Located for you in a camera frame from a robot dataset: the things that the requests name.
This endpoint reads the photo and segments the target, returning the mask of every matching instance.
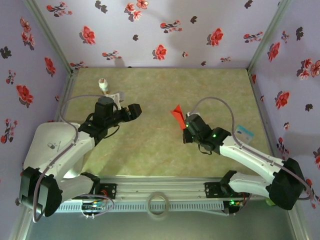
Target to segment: cable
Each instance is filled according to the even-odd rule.
[[[110,135],[108,135],[108,136],[105,136],[103,139],[107,139],[107,138],[110,138],[111,136],[113,136],[113,135],[115,135],[117,132],[118,132],[118,130],[119,130],[119,128],[120,128],[120,125],[116,125],[118,128],[113,132],[113,133],[111,133]]]
[[[97,197],[97,198],[103,198],[103,199],[106,199],[106,200],[110,200],[112,202],[112,206],[107,209],[103,212],[99,212],[99,213],[92,213],[91,216],[89,215],[85,215],[82,208],[81,208],[81,213],[86,217],[86,218],[92,218],[94,219],[95,217],[98,217],[98,216],[101,216],[103,214],[106,214],[108,212],[110,212],[114,207],[115,207],[115,202],[108,196],[104,196],[104,195],[97,195],[97,194],[82,194],[80,195],[81,197]]]
[[[231,114],[231,118],[232,118],[231,135],[232,135],[233,140],[236,142],[236,144],[238,144],[238,146],[239,146],[240,148],[243,148],[243,149],[246,150],[247,152],[255,155],[256,157],[262,158],[263,160],[267,161],[268,163],[270,163],[270,164],[272,164],[272,165],[275,165],[276,167],[278,167],[278,168],[286,171],[288,174],[290,174],[290,175],[293,176],[295,179],[297,179],[299,182],[301,182],[301,183],[305,186],[305,188],[307,189],[307,192],[312,193],[312,190],[311,190],[311,188],[309,187],[309,185],[308,185],[303,179],[301,179],[298,175],[296,175],[294,172],[290,171],[290,170],[287,169],[286,167],[281,166],[280,164],[278,164],[278,163],[276,163],[276,162],[273,162],[272,160],[266,158],[265,156],[262,156],[262,155],[260,155],[259,153],[256,153],[256,152],[252,151],[251,149],[245,147],[244,145],[242,145],[242,144],[239,142],[239,140],[238,140],[238,139],[236,138],[236,136],[235,136],[235,116],[234,116],[234,113],[232,112],[231,107],[230,107],[224,100],[222,100],[221,98],[218,98],[218,97],[215,97],[215,96],[207,96],[207,97],[201,99],[200,101],[198,101],[198,102],[196,103],[196,105],[195,105],[195,106],[193,107],[193,109],[190,111],[190,115],[195,112],[196,108],[198,107],[198,105],[199,105],[200,103],[202,103],[203,101],[208,100],[208,99],[217,100],[217,101],[223,103],[223,104],[228,108],[228,110],[229,110],[229,112],[230,112],[230,114]],[[307,197],[302,197],[302,198],[298,198],[298,200],[309,200],[310,198],[311,198],[311,195],[309,194],[309,196],[307,196]]]
[[[252,194],[250,194],[250,195],[248,196],[248,198],[246,199],[246,201],[243,203],[243,206],[239,209],[239,211],[238,211],[236,214],[238,214],[240,211],[242,211],[242,210],[248,205],[248,202],[249,202],[249,200],[250,200],[251,197],[252,197]]]
[[[225,212],[211,211],[211,210],[196,210],[195,212],[206,213],[206,214],[216,214],[224,217],[228,217],[230,214]]]
[[[72,143],[70,143],[70,145],[68,147],[66,147],[66,149],[64,149],[61,153],[59,153],[49,164],[48,166],[44,169],[44,171],[41,173],[38,181],[36,182],[35,188],[34,188],[34,193],[33,193],[33,215],[32,215],[32,220],[34,223],[37,223],[40,218],[42,217],[42,215],[45,213],[44,210],[42,210],[41,214],[38,216],[37,218],[37,204],[38,204],[38,192],[39,192],[39,187],[40,187],[40,183],[42,181],[42,179],[44,178],[44,176],[46,175],[46,172],[50,169],[51,166],[53,166],[55,164],[55,162],[62,156],[64,155],[70,148],[72,148],[72,146],[76,145],[76,142],[78,140],[79,137],[79,133],[78,133],[78,129],[76,128],[76,126],[74,126],[71,122],[65,120],[65,118],[62,116],[62,110],[63,107],[70,102],[71,100],[74,99],[79,99],[79,98],[84,98],[84,97],[103,97],[102,95],[81,95],[81,96],[74,96],[69,98],[68,100],[66,100],[62,105],[61,108],[59,110],[59,117],[61,118],[61,120],[63,122],[65,122],[66,124],[70,125],[71,127],[74,128],[75,130],[75,136],[74,136],[74,140]]]

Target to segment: robotic arm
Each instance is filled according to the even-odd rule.
[[[305,189],[304,185],[290,175],[286,168],[304,180],[299,164],[292,158],[283,161],[280,158],[264,154],[253,147],[234,140],[231,133],[220,128],[211,129],[197,114],[191,114],[184,121],[183,142],[197,143],[212,152],[236,160],[255,171],[259,176],[245,175],[229,171],[220,181],[221,190],[226,194],[251,193],[270,198],[276,205],[291,210]]]
[[[50,165],[51,161],[74,141],[75,130],[63,122],[41,124],[35,132],[23,165],[19,202],[33,209],[36,183],[48,166],[38,190],[38,213],[49,217],[68,199],[82,194],[99,194],[101,190],[98,177],[84,172],[72,179],[65,179],[66,173],[84,154],[106,138],[110,128],[119,127],[121,122],[135,120],[141,113],[139,104],[121,107],[119,93],[100,97],[94,112],[89,114],[84,123],[73,123],[78,130],[77,141],[53,165]]]

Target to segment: floral wallpaper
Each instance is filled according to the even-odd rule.
[[[317,0],[293,1],[251,71],[275,153],[297,160],[312,188],[301,204],[313,239],[320,236],[319,11]]]
[[[23,1],[3,2],[0,22],[0,212],[6,216],[0,239],[6,240],[20,210],[22,164],[36,128],[55,117],[67,71]]]
[[[35,0],[72,69],[246,68],[279,1]]]

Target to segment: gray cable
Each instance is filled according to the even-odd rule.
[[[74,128],[75,130],[75,136],[74,136],[74,140],[72,143],[70,143],[70,145],[63,150],[61,153],[59,153],[49,164],[48,166],[44,169],[44,171],[41,173],[38,181],[36,182],[35,188],[34,188],[34,193],[33,193],[33,215],[32,215],[32,220],[34,223],[38,222],[40,220],[40,218],[42,217],[42,215],[44,214],[44,210],[42,210],[42,213],[38,216],[37,218],[37,204],[38,204],[38,191],[39,191],[39,187],[41,184],[42,179],[44,178],[44,176],[46,175],[47,171],[50,169],[51,166],[53,166],[55,164],[55,162],[63,155],[65,154],[70,148],[72,148],[73,145],[76,144],[78,137],[79,137],[79,133],[78,133],[78,129],[76,128],[76,126],[74,126],[71,122],[65,120],[65,118],[62,116],[62,109],[63,107],[70,102],[73,99],[78,99],[78,98],[84,98],[84,97],[103,97],[102,95],[81,95],[81,96],[74,96],[69,98],[68,100],[66,100],[62,105],[61,108],[59,110],[59,117],[61,118],[62,121],[64,121],[66,124],[69,124],[71,127]]]
[[[243,146],[243,145],[239,142],[239,140],[238,140],[238,139],[236,138],[236,136],[235,136],[235,116],[234,116],[234,113],[232,112],[231,107],[230,107],[224,100],[222,100],[221,98],[215,97],[215,96],[207,96],[207,97],[201,99],[200,101],[198,101],[198,102],[196,103],[196,105],[195,105],[195,106],[193,107],[193,109],[191,110],[190,115],[195,112],[196,108],[198,107],[198,105],[199,105],[200,103],[202,103],[203,101],[208,100],[208,99],[217,100],[217,101],[223,103],[223,104],[228,108],[228,110],[229,110],[229,112],[230,112],[230,114],[231,114],[231,118],[232,118],[231,135],[232,135],[233,140],[236,142],[236,144],[239,145],[240,148],[243,148],[243,149],[246,150],[247,152],[255,155],[256,157],[262,158],[262,159],[265,160],[266,162],[268,162],[268,163],[270,163],[270,164],[273,164],[273,165],[277,166],[278,168],[286,171],[288,174],[290,174],[290,175],[293,176],[295,179],[297,179],[299,182],[301,182],[301,183],[306,187],[307,192],[309,192],[309,196],[307,196],[307,197],[302,197],[302,198],[298,198],[299,200],[309,200],[309,199],[311,198],[311,194],[312,194],[311,187],[309,187],[309,185],[308,185],[303,179],[301,179],[298,175],[296,175],[294,172],[290,171],[290,170],[287,169],[286,167],[281,166],[280,164],[278,164],[278,163],[276,163],[276,162],[273,162],[272,160],[266,158],[265,156],[262,156],[262,155],[260,155],[259,153],[256,153],[256,152],[252,151],[251,149]]]

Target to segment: metal frame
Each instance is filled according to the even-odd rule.
[[[274,36],[274,33],[275,33],[276,29],[278,28],[278,25],[279,25],[281,19],[284,17],[286,10],[288,9],[289,5],[292,2],[293,2],[293,0],[280,1],[278,9],[277,9],[274,17],[272,18],[269,26],[267,27],[265,34],[264,34],[264,37],[262,38],[258,48],[256,49],[256,51],[250,61],[250,64],[247,68],[248,71],[251,71],[254,68],[256,62],[259,60],[263,51],[268,46],[270,39]]]
[[[66,79],[66,84],[63,90],[63,96],[61,98],[60,104],[64,103],[66,99],[68,99],[71,94],[72,94],[72,89],[75,84],[75,78],[77,76],[76,72],[73,72],[68,64],[67,59],[65,58],[61,48],[59,47],[59,44],[57,43],[57,40],[55,39],[53,33],[51,32],[48,24],[45,21],[45,18],[41,14],[41,11],[38,8],[38,5],[34,0],[23,0],[29,11],[33,14],[35,20],[39,24],[42,32],[44,33],[45,37],[47,38],[48,42],[50,45],[53,47],[54,51],[58,54],[60,57],[65,69],[68,72],[68,76]],[[275,32],[275,29],[277,28],[281,18],[285,14],[286,9],[288,8],[289,4],[293,0],[282,0],[280,2],[280,5],[278,7],[278,10],[273,17],[271,23],[269,24],[269,27],[264,35],[264,38],[262,39],[257,51],[255,52],[249,66],[248,66],[248,75],[249,78],[251,79],[251,73],[250,71],[253,69],[255,63],[258,61],[260,58],[263,50],[266,47],[266,44],[269,42],[271,39],[272,35]],[[257,92],[252,88],[258,110],[259,110],[259,115],[261,118],[261,121],[263,123],[264,127],[264,132],[266,135],[266,139],[268,141],[268,147],[270,150],[271,155],[275,155],[275,151],[273,149],[273,146],[275,146],[275,139],[272,137],[273,135],[271,134],[272,131],[270,127],[268,126],[268,120],[269,116],[266,114],[266,112],[263,109],[259,108],[258,102],[259,100],[257,99],[256,95]],[[67,105],[64,106],[64,109],[62,110],[62,113],[65,114]],[[56,113],[55,120],[59,120],[59,111]],[[181,177],[149,177],[149,176],[142,176],[142,177],[130,177],[130,176],[123,176],[123,177],[112,177],[108,179],[102,179],[103,183],[108,183],[108,182],[113,182],[113,183],[118,183],[119,188],[117,189],[118,196],[123,197],[123,193],[131,193],[131,201],[130,199],[117,199],[119,203],[124,203],[124,204],[132,204],[132,200],[135,198],[135,201],[133,203],[139,203],[142,199],[144,201],[146,200],[146,195],[148,195],[151,192],[151,189],[148,187],[148,184],[155,184],[157,183],[157,190],[158,191],[163,191],[169,195],[169,198],[171,201],[176,201],[176,203],[180,203],[179,200],[179,190],[175,187],[178,186],[180,189],[182,188],[182,191],[185,193],[188,192],[188,200],[190,201],[185,201],[184,203],[189,203],[189,202],[202,202],[202,203],[210,203],[210,200],[207,200],[206,198],[202,198],[202,194],[199,194],[197,192],[199,190],[199,187],[201,183],[203,184],[203,181],[206,182],[213,182],[213,181],[218,181],[219,178],[181,178]],[[144,183],[144,186],[138,186],[136,184],[138,183]],[[136,185],[142,194],[138,194],[137,192],[133,192],[132,189],[130,189],[130,184],[131,185]],[[297,202],[293,209],[291,211],[288,211],[288,215],[290,217],[290,221],[292,224],[293,231],[296,235],[296,238],[299,240],[312,240],[311,235],[310,235],[310,230],[307,227],[306,224],[306,219],[304,217],[303,211],[301,209],[301,204]],[[16,220],[16,223],[14,224],[12,228],[12,232],[10,235],[10,240],[24,240],[27,236],[28,230],[30,228],[32,221],[32,214],[31,210],[28,209],[25,206],[21,206],[19,216]]]
[[[41,13],[36,1],[35,0],[23,0],[23,2],[25,4],[25,6],[28,8],[29,12],[34,17],[35,21],[38,23],[45,38],[47,39],[49,44],[52,46],[53,50],[56,52],[56,54],[60,58],[61,62],[63,63],[64,68],[66,69],[68,74],[71,76],[72,69],[67,61],[67,58],[65,57],[62,49],[60,48],[58,41],[56,40],[54,34],[50,30],[50,27],[48,26],[47,21],[44,18],[43,14]]]
[[[259,109],[260,119],[261,119],[261,122],[262,122],[262,125],[264,128],[264,133],[265,133],[266,139],[268,140],[268,143],[269,143],[268,145],[269,145],[269,149],[270,149],[270,154],[272,156],[275,156],[275,153],[277,153],[277,149],[275,148],[275,146],[277,144],[277,140],[274,137],[274,135],[272,134],[273,131],[272,131],[271,127],[268,125],[269,116],[267,115],[265,109],[261,109],[259,107],[259,99],[257,98],[257,96],[260,95],[260,92],[257,92],[257,90],[253,88],[252,74],[249,70],[247,72],[248,72],[248,77],[250,79],[255,102],[256,102],[257,107]],[[297,240],[313,240],[312,234],[310,232],[310,229],[308,228],[306,218],[303,213],[302,206],[301,206],[300,202],[297,201],[295,203],[293,209],[288,211],[288,215],[289,215],[296,239]]]

